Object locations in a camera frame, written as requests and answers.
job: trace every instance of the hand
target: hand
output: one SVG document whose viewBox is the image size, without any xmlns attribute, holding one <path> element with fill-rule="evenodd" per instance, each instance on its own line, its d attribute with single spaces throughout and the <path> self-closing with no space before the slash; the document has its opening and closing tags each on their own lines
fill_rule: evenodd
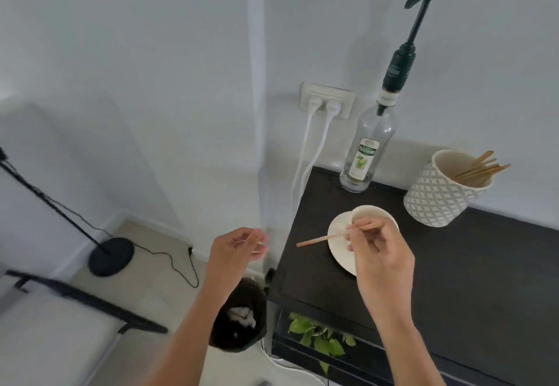
<svg viewBox="0 0 559 386">
<path fill-rule="evenodd" d="M 380 223 L 379 229 L 358 227 Z M 415 258 L 392 220 L 361 218 L 348 226 L 350 251 L 355 252 L 357 285 L 379 329 L 411 320 L 411 284 Z"/>
<path fill-rule="evenodd" d="M 250 261 L 264 258 L 268 235 L 260 229 L 237 228 L 216 237 L 206 267 L 204 289 L 219 299 L 220 307 L 241 281 Z"/>
</svg>

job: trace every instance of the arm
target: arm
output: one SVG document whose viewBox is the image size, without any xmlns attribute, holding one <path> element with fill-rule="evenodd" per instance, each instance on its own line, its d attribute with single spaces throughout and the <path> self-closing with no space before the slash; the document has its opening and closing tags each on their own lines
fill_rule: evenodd
<svg viewBox="0 0 559 386">
<path fill-rule="evenodd" d="M 202 375 L 213 322 L 249 261 L 266 254 L 260 230 L 240 228 L 213 241 L 202 289 L 179 326 L 167 352 L 145 386 L 196 386 Z"/>
<path fill-rule="evenodd" d="M 378 222 L 378 230 L 359 226 Z M 396 386 L 444 386 L 411 318 L 415 258 L 391 220 L 364 218 L 348 226 L 357 285 L 380 333 Z"/>
</svg>

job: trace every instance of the forearm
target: forearm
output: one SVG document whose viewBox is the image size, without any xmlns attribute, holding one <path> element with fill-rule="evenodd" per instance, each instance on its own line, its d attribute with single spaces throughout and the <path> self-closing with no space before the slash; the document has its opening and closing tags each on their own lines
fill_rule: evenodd
<svg viewBox="0 0 559 386">
<path fill-rule="evenodd" d="M 396 386 L 444 386 L 411 319 L 378 326 Z"/>
<path fill-rule="evenodd" d="M 145 386 L 196 386 L 199 383 L 213 322 L 221 305 L 202 287 L 171 345 Z"/>
</svg>

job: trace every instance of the diamond pattern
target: diamond pattern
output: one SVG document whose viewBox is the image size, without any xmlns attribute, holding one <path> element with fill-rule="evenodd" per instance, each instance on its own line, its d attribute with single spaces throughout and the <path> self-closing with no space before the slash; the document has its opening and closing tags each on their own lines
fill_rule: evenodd
<svg viewBox="0 0 559 386">
<path fill-rule="evenodd" d="M 444 227 L 484 191 L 447 180 L 430 162 L 406 194 L 404 206 L 420 223 Z"/>
</svg>

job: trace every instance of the black pump nozzle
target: black pump nozzle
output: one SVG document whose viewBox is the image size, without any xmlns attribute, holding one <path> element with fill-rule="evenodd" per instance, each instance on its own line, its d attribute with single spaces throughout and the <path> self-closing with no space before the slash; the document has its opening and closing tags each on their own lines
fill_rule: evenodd
<svg viewBox="0 0 559 386">
<path fill-rule="evenodd" d="M 394 52 L 386 75 L 382 81 L 382 88 L 390 93 L 399 93 L 402 90 L 408 79 L 411 65 L 415 60 L 414 40 L 431 0 L 408 0 L 404 6 L 404 8 L 409 9 L 419 1 L 423 1 L 423 3 L 415 19 L 414 26 L 411 28 L 408 40 Z"/>
</svg>

